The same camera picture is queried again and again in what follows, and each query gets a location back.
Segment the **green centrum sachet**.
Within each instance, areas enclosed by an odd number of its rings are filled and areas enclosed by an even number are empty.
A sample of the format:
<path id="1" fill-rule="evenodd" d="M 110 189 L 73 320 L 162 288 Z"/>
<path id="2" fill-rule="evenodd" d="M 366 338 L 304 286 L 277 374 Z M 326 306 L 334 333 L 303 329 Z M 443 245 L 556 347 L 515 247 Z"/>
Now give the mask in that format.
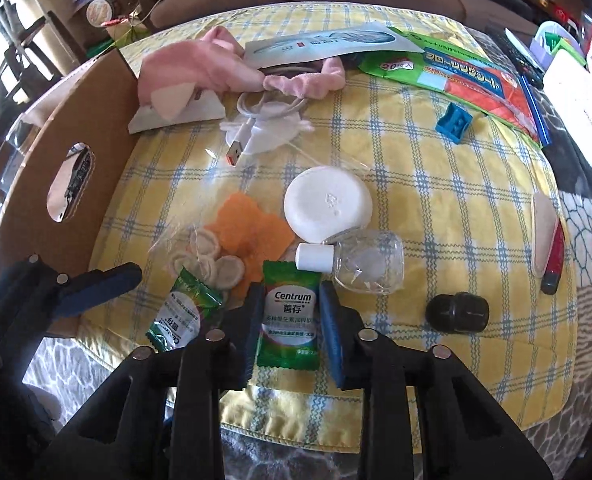
<path id="1" fill-rule="evenodd" d="M 264 308 L 257 365 L 317 370 L 321 274 L 298 270 L 288 261 L 264 261 L 262 271 Z"/>
<path id="2" fill-rule="evenodd" d="M 145 336 L 158 352 L 185 347 L 215 321 L 223 304 L 221 292 L 182 268 Z"/>

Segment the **dark red cosmetic tube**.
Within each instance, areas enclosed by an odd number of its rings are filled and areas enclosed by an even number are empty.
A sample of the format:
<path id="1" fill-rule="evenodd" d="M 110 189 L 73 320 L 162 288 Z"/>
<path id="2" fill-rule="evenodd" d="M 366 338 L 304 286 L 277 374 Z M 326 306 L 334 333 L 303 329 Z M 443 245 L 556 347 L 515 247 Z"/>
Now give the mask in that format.
<path id="1" fill-rule="evenodd" d="M 541 292 L 545 295 L 556 294 L 565 261 L 565 233 L 561 222 L 558 222 L 553 245 L 546 263 L 545 272 L 541 280 Z"/>

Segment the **pink plush headband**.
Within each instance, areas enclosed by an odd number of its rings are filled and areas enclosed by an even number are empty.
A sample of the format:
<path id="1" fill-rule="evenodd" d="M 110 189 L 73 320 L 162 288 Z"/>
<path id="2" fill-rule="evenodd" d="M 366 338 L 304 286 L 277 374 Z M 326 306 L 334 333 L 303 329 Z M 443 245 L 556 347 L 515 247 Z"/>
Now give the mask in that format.
<path id="1" fill-rule="evenodd" d="M 138 99 L 163 119 L 181 113 L 198 90 L 215 93 L 279 91 L 298 99 L 324 99 L 345 88 L 340 58 L 325 58 L 312 73 L 266 75 L 244 61 L 245 50 L 224 27 L 210 29 L 200 39 L 167 44 L 142 58 Z"/>

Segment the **grey patterned blanket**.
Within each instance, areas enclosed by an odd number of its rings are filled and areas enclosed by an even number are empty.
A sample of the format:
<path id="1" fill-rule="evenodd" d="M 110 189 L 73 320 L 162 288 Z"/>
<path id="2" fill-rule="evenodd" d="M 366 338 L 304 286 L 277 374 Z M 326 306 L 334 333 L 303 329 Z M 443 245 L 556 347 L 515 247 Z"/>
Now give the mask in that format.
<path id="1" fill-rule="evenodd" d="M 56 396 L 69 419 L 138 344 L 163 297 L 146 285 L 148 252 L 181 211 L 205 222 L 241 192 L 281 214 L 303 170 L 333 165 L 355 172 L 373 200 L 372 226 L 396 232 L 404 248 L 403 287 L 389 297 L 343 299 L 365 322 L 401 344 L 425 348 L 438 334 L 424 322 L 433 296 L 467 290 L 489 301 L 486 336 L 463 336 L 457 355 L 516 411 L 527 437 L 562 478 L 592 423 L 592 167 L 550 104 L 541 103 L 552 142 L 536 150 L 485 114 L 460 144 L 436 130 L 443 94 L 354 70 L 343 91 L 305 114 L 313 128 L 277 150 L 220 162 L 218 127 L 140 136 L 107 209 L 92 257 L 107 268 L 134 261 L 143 280 L 130 294 L 89 311 L 77 337 L 46 338 L 28 385 Z M 550 197 L 565 233 L 555 295 L 532 273 L 531 202 Z"/>

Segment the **cardboard box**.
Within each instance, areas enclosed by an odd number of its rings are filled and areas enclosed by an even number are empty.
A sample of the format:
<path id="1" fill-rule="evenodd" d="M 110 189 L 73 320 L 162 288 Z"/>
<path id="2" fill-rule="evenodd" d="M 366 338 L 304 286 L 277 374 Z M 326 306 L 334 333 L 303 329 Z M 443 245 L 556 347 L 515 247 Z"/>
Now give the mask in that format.
<path id="1" fill-rule="evenodd" d="M 136 137 L 128 125 L 139 107 L 136 75 L 117 49 L 83 64 L 46 92 L 32 108 L 39 129 L 2 196 L 0 276 L 32 254 L 69 276 L 88 270 L 98 232 L 128 162 Z M 62 166 L 77 143 L 92 162 L 72 212 L 62 221 L 48 199 L 68 184 Z M 15 148 L 0 148 L 0 179 Z"/>

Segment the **black round cap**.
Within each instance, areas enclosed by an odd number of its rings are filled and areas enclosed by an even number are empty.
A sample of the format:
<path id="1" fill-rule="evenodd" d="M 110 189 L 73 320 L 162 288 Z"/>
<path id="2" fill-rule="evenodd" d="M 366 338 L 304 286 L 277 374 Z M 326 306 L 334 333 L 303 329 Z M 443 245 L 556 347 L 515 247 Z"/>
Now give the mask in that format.
<path id="1" fill-rule="evenodd" d="M 427 323 L 434 330 L 448 334 L 481 333 L 489 317 L 488 301 L 470 292 L 438 295 L 428 302 L 425 310 Z"/>

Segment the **bag of finger cots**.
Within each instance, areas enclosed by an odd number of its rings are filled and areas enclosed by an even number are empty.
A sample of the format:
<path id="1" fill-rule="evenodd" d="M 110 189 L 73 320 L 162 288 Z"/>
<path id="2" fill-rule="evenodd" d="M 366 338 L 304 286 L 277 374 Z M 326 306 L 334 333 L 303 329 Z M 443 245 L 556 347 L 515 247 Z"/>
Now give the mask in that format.
<path id="1" fill-rule="evenodd" d="M 227 310 L 238 308 L 248 287 L 246 258 L 224 247 L 224 235 L 191 211 L 171 216 L 148 252 L 146 285 L 154 294 L 168 290 L 182 270 L 218 292 Z"/>

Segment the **clear small plastic bottle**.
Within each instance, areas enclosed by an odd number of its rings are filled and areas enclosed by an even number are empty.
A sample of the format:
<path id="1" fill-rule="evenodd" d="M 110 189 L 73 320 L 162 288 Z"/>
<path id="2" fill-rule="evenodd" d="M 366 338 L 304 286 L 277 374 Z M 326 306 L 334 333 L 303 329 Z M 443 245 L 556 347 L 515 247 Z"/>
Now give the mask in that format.
<path id="1" fill-rule="evenodd" d="M 295 263 L 300 271 L 326 274 L 358 294 L 390 295 L 404 282 L 403 243 L 391 231 L 350 229 L 322 243 L 300 243 Z"/>

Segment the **orange felt flower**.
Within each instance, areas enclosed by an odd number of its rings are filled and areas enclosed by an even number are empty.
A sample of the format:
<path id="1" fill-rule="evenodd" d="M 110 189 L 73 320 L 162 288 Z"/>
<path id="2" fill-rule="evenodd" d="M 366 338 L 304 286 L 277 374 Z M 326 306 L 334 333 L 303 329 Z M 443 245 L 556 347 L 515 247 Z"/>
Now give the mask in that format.
<path id="1" fill-rule="evenodd" d="M 243 299 L 251 282 L 262 280 L 264 261 L 277 261 L 295 240 L 288 223 L 276 214 L 264 212 L 244 193 L 231 194 L 218 209 L 215 221 L 206 229 L 218 238 L 223 256 L 240 258 L 245 264 L 241 283 L 232 296 Z"/>

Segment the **yellow plaid cloth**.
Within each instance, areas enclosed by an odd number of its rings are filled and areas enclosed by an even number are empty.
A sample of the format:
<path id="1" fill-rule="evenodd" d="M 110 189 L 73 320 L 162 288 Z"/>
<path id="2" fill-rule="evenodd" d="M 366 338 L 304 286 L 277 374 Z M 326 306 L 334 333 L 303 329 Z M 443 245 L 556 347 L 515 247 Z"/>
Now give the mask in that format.
<path id="1" fill-rule="evenodd" d="M 442 94 L 349 70 L 345 86 L 257 134 L 238 163 L 225 160 L 241 125 L 236 96 L 226 120 L 136 136 L 108 206 L 92 266 L 132 261 L 133 292 L 82 315 L 78 340 L 116 367 L 145 344 L 157 315 L 166 341 L 185 330 L 169 292 L 182 268 L 201 267 L 191 240 L 218 240 L 244 262 L 230 306 L 248 286 L 302 292 L 289 280 L 299 244 L 320 259 L 346 233 L 350 269 L 332 283 L 365 326 L 401 346 L 450 348 L 524 429 L 566 404 L 576 359 L 576 280 L 562 267 L 553 295 L 532 270 L 532 205 L 555 198 L 550 165 L 524 134 L 482 113 L 452 142 L 438 132 Z"/>

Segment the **white round container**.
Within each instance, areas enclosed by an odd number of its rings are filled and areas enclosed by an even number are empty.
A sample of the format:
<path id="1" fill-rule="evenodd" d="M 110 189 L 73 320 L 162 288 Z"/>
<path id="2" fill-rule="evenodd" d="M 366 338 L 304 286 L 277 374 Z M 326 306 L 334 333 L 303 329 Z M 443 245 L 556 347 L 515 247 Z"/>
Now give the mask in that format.
<path id="1" fill-rule="evenodd" d="M 319 244 L 339 233 L 369 225 L 373 200 L 353 172 L 317 166 L 298 174 L 284 195 L 290 229 L 307 243 Z"/>

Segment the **blue toy brick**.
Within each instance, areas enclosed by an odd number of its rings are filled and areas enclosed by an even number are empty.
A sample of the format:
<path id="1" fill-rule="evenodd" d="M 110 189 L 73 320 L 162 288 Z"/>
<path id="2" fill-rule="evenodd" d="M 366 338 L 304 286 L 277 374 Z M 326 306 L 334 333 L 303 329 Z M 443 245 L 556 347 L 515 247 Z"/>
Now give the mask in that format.
<path id="1" fill-rule="evenodd" d="M 436 130 L 455 144 L 460 144 L 472 123 L 472 116 L 463 107 L 448 104 L 445 113 L 438 119 Z"/>

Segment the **green orange wipes pack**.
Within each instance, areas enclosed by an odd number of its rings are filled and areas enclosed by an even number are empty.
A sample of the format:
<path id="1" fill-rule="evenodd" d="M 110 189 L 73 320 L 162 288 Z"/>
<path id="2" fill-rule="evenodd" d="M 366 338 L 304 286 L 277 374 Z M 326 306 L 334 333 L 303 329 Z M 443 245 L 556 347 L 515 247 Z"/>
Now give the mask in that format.
<path id="1" fill-rule="evenodd" d="M 369 76 L 442 93 L 521 131 L 536 146 L 542 145 L 532 96 L 518 76 L 446 40 L 418 32 L 402 32 L 401 36 L 419 50 L 369 52 L 363 55 L 359 69 Z"/>

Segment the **white tissue box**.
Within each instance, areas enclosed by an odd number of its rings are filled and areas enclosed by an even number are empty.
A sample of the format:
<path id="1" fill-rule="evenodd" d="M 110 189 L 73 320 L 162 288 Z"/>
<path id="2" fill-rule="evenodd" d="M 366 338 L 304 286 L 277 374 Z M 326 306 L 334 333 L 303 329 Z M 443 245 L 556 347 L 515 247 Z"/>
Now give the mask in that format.
<path id="1" fill-rule="evenodd" d="M 592 166 L 592 70 L 559 51 L 544 75 L 544 93 Z"/>

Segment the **black remote control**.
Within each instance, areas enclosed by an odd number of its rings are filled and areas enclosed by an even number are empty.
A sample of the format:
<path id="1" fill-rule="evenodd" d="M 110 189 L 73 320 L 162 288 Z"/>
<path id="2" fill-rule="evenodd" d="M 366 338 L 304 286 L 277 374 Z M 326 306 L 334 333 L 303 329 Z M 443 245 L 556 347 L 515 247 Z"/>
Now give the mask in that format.
<path id="1" fill-rule="evenodd" d="M 528 52 L 527 47 L 508 28 L 488 26 L 486 34 L 494 44 L 510 59 L 521 76 L 525 76 L 532 87 L 544 88 L 544 70 L 535 57 Z"/>

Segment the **face mask sachet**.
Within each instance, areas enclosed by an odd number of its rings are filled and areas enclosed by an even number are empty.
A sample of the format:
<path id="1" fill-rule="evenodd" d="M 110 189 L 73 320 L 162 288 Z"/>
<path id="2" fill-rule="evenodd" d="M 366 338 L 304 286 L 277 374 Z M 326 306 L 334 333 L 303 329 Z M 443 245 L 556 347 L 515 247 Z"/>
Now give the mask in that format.
<path id="1" fill-rule="evenodd" d="M 253 68 L 269 68 L 381 51 L 422 53 L 424 49 L 384 24 L 366 23 L 250 41 L 245 46 L 244 60 Z"/>

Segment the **purple small basket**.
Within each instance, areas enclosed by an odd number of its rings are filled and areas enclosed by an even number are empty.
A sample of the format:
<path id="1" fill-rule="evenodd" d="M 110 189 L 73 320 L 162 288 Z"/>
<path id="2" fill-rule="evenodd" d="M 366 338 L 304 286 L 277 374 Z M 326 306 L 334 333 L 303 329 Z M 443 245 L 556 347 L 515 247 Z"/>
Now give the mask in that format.
<path id="1" fill-rule="evenodd" d="M 546 21 L 538 26 L 529 50 L 543 70 L 548 70 L 560 51 L 569 53 L 581 66 L 586 65 L 580 44 L 561 25 L 553 21 Z"/>

